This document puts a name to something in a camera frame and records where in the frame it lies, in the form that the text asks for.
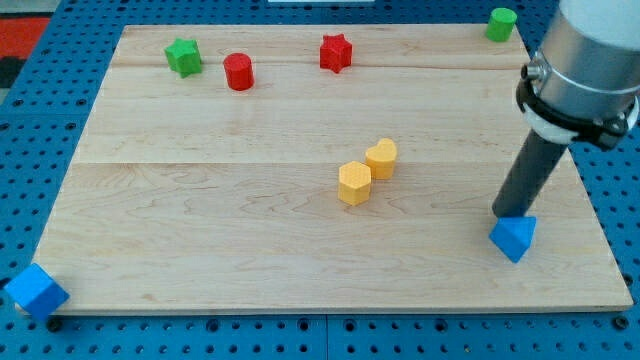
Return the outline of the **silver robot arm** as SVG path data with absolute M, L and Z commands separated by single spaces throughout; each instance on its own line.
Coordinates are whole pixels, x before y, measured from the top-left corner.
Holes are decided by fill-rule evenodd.
M 516 100 L 548 142 L 615 148 L 639 114 L 639 0 L 560 0 Z

